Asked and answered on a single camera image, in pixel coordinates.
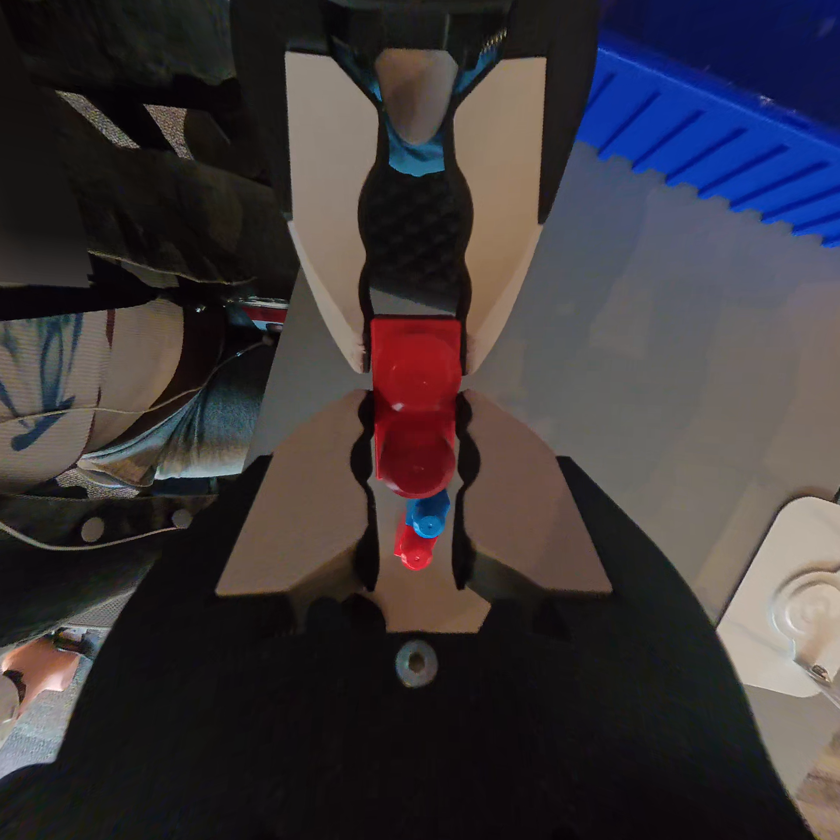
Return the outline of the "blue building block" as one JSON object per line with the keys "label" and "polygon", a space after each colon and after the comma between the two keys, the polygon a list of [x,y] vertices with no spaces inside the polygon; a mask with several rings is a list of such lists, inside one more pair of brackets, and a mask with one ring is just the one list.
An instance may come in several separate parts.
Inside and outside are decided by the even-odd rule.
{"label": "blue building block", "polygon": [[406,500],[405,524],[421,539],[435,540],[445,530],[450,499],[446,489],[431,497]]}

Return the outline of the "black textured wrist rest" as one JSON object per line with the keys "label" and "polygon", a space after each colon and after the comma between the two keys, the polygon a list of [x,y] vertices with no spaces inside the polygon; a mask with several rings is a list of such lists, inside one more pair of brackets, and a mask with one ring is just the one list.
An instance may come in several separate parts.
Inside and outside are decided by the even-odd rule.
{"label": "black textured wrist rest", "polygon": [[360,198],[360,287],[460,316],[467,288],[466,210],[444,172],[374,168]]}

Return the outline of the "blue plastic bin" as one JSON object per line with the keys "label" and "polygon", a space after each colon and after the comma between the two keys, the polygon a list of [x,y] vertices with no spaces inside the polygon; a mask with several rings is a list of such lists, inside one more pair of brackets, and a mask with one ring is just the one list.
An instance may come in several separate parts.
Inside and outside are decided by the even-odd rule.
{"label": "blue plastic bin", "polygon": [[602,36],[576,139],[601,161],[839,246],[838,129],[626,38]]}

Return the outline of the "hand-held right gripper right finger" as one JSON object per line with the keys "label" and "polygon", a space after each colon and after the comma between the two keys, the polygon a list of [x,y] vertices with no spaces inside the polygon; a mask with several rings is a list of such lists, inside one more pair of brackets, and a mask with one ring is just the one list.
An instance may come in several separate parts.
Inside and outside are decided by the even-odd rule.
{"label": "hand-held right gripper right finger", "polygon": [[551,448],[479,392],[456,402],[452,568],[487,602],[608,596],[603,563]]}

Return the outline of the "person's leg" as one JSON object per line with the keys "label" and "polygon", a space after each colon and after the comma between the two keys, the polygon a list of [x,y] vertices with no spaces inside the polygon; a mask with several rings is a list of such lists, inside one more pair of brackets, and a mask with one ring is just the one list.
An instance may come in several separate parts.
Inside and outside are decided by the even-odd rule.
{"label": "person's leg", "polygon": [[134,489],[240,473],[275,351],[222,307],[161,298],[3,321],[2,492],[73,468]]}

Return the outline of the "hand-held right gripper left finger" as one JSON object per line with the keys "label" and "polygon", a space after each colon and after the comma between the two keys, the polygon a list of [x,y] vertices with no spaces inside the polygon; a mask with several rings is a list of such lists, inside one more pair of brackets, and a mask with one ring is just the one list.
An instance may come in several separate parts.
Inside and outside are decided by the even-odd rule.
{"label": "hand-held right gripper left finger", "polygon": [[380,545],[372,472],[372,393],[354,390],[274,449],[216,585],[219,597],[309,602],[375,590]]}

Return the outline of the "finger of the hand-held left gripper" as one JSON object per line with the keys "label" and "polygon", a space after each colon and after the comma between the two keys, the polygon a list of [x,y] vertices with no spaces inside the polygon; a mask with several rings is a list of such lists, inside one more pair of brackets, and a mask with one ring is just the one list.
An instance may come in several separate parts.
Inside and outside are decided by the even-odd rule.
{"label": "finger of the hand-held left gripper", "polygon": [[291,219],[301,268],[350,368],[366,371],[359,206],[375,164],[379,113],[330,56],[286,53]]}
{"label": "finger of the hand-held left gripper", "polygon": [[546,65],[545,59],[503,59],[455,110],[455,160],[473,219],[465,249],[468,375],[478,371],[504,329],[542,233]]}

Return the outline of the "red two-stud building block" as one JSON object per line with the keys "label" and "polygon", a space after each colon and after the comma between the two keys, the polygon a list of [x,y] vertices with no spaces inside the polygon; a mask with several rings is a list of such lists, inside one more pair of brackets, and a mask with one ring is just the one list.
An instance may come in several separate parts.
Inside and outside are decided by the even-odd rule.
{"label": "red two-stud building block", "polygon": [[399,497],[432,497],[456,467],[460,321],[378,316],[370,326],[375,476]]}

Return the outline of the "person's left hand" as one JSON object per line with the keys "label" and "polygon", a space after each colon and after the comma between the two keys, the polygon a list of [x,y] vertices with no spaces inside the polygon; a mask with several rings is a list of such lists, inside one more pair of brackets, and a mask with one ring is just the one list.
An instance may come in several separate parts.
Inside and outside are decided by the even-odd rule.
{"label": "person's left hand", "polygon": [[420,177],[445,168],[441,130],[458,71],[442,50],[387,49],[375,60],[371,92],[383,108],[393,170]]}

